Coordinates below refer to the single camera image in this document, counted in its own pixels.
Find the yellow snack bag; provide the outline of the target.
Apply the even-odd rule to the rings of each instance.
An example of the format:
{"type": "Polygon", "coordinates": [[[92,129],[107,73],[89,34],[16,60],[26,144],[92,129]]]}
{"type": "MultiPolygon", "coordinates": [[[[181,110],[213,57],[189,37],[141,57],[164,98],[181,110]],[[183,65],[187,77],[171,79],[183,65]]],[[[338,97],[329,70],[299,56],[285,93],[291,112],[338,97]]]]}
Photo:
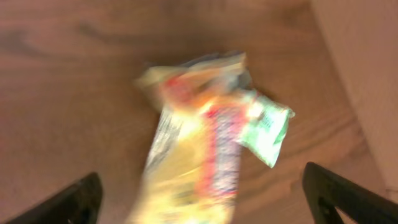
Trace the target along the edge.
{"type": "Polygon", "coordinates": [[[138,86],[160,111],[127,223],[229,223],[251,100],[246,55],[149,67],[138,86]]]}

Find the teal snack packet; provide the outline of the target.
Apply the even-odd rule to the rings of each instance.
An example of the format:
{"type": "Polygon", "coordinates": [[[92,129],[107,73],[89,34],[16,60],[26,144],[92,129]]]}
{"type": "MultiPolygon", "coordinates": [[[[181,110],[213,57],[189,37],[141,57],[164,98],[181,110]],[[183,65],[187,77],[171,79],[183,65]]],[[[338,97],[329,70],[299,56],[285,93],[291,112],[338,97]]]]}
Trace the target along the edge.
{"type": "Polygon", "coordinates": [[[248,104],[248,122],[238,143],[273,168],[287,134],[289,120],[295,113],[288,106],[274,102],[256,90],[243,90],[242,95],[243,101],[248,104]]]}

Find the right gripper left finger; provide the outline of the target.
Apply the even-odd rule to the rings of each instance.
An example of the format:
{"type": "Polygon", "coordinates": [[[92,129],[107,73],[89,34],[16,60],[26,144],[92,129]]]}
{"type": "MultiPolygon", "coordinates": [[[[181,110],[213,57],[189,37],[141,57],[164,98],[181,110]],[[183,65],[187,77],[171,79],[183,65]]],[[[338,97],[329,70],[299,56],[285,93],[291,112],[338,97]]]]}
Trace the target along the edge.
{"type": "Polygon", "coordinates": [[[6,224],[96,224],[102,199],[100,177],[92,172],[6,224]]]}

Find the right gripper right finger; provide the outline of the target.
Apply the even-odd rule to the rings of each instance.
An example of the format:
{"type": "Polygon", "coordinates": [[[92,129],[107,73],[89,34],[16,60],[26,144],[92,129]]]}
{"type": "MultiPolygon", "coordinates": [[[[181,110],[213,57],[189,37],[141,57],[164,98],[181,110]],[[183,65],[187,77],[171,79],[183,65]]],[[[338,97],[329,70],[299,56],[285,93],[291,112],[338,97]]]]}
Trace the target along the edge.
{"type": "Polygon", "coordinates": [[[397,224],[397,204],[314,163],[306,164],[302,187],[316,224],[343,223],[341,210],[357,223],[397,224]]]}

